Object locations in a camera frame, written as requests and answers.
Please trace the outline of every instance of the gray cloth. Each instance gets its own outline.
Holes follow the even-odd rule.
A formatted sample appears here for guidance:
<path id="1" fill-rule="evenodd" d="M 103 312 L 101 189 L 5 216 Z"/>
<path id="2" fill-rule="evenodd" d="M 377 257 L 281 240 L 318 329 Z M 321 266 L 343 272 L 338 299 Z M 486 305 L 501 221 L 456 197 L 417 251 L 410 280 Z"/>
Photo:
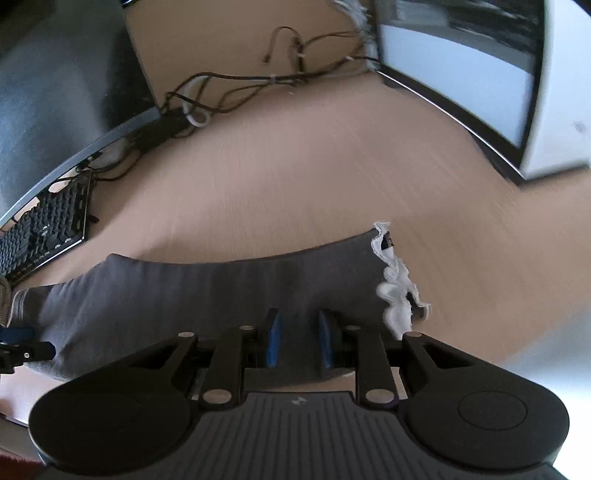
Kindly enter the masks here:
<path id="1" fill-rule="evenodd" d="M 74 280 L 19 291 L 11 326 L 30 325 L 57 355 L 30 368 L 69 380 L 142 348 L 190 331 L 215 339 L 225 329 L 282 314 L 278 366 L 253 370 L 252 388 L 320 378 L 318 311 L 330 308 L 381 323 L 376 295 L 384 263 L 376 230 L 317 248 L 254 260 L 164 264 L 111 254 Z"/>

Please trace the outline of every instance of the monitor screen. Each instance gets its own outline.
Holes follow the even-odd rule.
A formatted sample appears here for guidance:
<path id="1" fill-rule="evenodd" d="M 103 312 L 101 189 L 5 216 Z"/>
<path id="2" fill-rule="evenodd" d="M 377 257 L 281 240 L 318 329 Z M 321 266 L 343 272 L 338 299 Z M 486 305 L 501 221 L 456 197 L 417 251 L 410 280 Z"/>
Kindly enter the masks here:
<path id="1" fill-rule="evenodd" d="M 377 0 L 377 10 L 384 65 L 439 94 L 426 95 L 436 105 L 443 97 L 470 113 L 509 144 L 503 150 L 522 148 L 543 0 Z"/>
<path id="2" fill-rule="evenodd" d="M 0 225 L 158 118 L 119 0 L 0 2 Z"/>

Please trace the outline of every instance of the black keyboard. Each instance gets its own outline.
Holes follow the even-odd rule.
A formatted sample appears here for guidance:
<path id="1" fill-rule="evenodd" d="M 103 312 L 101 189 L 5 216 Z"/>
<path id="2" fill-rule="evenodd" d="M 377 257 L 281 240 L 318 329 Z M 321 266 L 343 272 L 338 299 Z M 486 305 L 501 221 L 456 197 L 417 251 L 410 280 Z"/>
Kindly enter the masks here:
<path id="1" fill-rule="evenodd" d="M 0 238 L 0 276 L 14 286 L 84 241 L 90 187 L 88 174 L 70 181 L 59 192 L 38 195 L 39 203 Z"/>

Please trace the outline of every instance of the white logo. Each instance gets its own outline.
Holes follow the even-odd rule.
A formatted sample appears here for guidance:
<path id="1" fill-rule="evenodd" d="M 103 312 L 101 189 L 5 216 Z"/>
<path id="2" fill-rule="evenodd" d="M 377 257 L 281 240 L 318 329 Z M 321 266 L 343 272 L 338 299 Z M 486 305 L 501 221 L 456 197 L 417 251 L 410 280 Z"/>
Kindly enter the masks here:
<path id="1" fill-rule="evenodd" d="M 297 406 L 299 407 L 300 405 L 303 405 L 303 404 L 305 404 L 305 403 L 306 403 L 306 402 L 308 402 L 308 401 L 307 401 L 305 398 L 302 398 L 302 397 L 297 397 L 297 400 L 292 400 L 291 402 L 292 402 L 294 405 L 297 405 Z"/>

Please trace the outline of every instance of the ribbed gray plate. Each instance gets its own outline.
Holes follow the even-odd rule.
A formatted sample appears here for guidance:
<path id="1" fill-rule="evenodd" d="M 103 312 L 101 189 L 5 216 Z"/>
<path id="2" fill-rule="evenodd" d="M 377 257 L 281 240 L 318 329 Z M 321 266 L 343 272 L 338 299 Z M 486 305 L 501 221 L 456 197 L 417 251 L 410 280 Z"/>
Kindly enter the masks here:
<path id="1" fill-rule="evenodd" d="M 38 477 L 85 478 L 54 468 Z M 455 468 L 412 442 L 393 414 L 366 410 L 341 392 L 251 393 L 232 411 L 204 415 L 170 456 L 105 479 L 565 480 L 550 465 L 512 475 Z"/>

